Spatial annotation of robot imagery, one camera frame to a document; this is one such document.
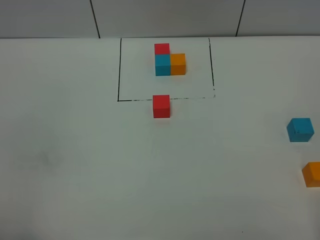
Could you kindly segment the blue template block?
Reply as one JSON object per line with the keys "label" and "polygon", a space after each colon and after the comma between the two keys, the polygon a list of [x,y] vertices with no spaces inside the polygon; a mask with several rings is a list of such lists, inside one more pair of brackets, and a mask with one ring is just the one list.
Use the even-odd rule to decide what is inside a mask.
{"label": "blue template block", "polygon": [[170,76],[171,75],[171,56],[170,54],[155,55],[155,75]]}

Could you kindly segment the red template block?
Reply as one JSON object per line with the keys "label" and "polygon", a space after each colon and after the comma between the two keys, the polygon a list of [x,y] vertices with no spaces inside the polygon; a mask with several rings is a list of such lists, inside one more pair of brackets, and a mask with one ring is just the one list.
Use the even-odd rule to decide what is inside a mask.
{"label": "red template block", "polygon": [[170,54],[170,44],[169,43],[155,43],[154,44],[154,54],[155,55],[169,55]]}

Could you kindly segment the orange template block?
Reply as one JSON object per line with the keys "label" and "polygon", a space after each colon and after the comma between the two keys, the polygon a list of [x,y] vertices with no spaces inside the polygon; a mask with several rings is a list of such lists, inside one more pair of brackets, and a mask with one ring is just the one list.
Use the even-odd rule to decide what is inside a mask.
{"label": "orange template block", "polygon": [[184,53],[170,54],[170,74],[172,76],[180,76],[185,75],[186,71],[186,55]]}

